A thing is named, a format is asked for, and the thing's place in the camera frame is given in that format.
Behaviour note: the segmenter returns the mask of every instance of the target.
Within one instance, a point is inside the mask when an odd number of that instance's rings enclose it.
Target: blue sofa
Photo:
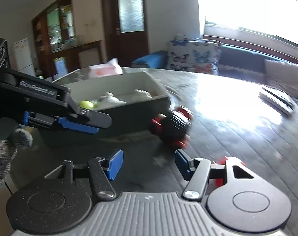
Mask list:
[[[286,62],[284,59],[246,48],[227,44],[222,47],[218,66],[221,76],[266,84],[265,59]],[[132,67],[164,69],[166,63],[167,51],[157,51],[136,59],[132,62]]]

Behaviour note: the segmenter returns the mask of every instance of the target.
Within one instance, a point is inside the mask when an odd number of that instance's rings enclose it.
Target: frosted glass panel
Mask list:
[[[142,0],[118,0],[121,33],[144,31]]]

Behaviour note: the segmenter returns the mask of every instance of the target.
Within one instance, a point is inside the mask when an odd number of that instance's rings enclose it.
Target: red and black toy car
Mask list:
[[[192,118],[191,111],[185,107],[178,107],[168,116],[159,113],[152,119],[149,130],[171,148],[182,149],[186,147],[189,139],[187,131],[191,127]]]

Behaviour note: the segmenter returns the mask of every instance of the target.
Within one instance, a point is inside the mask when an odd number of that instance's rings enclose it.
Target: sofa backrest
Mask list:
[[[223,44],[222,46],[222,54],[219,60],[220,65],[238,67],[265,74],[265,59],[286,61],[275,56],[242,47],[228,44]]]

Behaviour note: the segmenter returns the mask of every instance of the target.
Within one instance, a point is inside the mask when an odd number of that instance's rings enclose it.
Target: bright window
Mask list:
[[[206,23],[257,31],[298,45],[298,0],[206,0]]]

